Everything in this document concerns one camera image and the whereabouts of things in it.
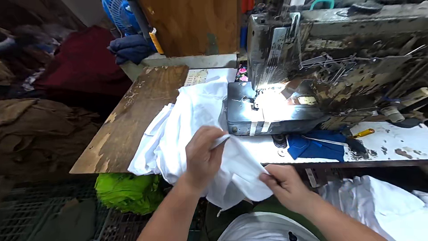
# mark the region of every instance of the industrial sewing machine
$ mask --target industrial sewing machine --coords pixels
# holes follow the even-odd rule
[[[427,86],[427,2],[300,12],[289,4],[250,16],[250,81],[228,85],[231,134],[352,126]]]

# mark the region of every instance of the green fabric bundle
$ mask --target green fabric bundle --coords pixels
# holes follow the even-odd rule
[[[108,208],[145,215],[156,210],[163,200],[158,184],[159,175],[101,173],[95,189],[98,199]]]

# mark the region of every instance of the floral pattern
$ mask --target floral pattern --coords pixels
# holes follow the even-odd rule
[[[238,71],[236,72],[235,82],[248,81],[247,64],[239,64]]]

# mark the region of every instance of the hand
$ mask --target hand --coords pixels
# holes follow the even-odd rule
[[[215,139],[227,134],[217,127],[202,126],[186,146],[187,184],[202,192],[220,169],[224,142],[210,150]]]
[[[314,205],[321,197],[305,186],[293,166],[267,165],[265,169],[270,175],[261,174],[260,180],[272,190],[282,205],[302,215],[314,210]]]

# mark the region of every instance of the blue fabric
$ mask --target blue fabric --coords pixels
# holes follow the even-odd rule
[[[304,134],[304,136],[342,143],[345,143],[346,141],[346,137],[344,135],[331,130],[315,130]],[[345,150],[342,145],[306,139],[300,134],[290,134],[287,140],[288,145],[290,146],[288,148],[288,153],[290,153],[294,160],[298,157],[303,157],[326,158],[344,162],[343,155]]]
[[[116,64],[118,65],[128,60],[134,64],[139,64],[153,53],[150,45],[139,34],[115,39],[110,42],[110,46],[107,49],[116,55]]]

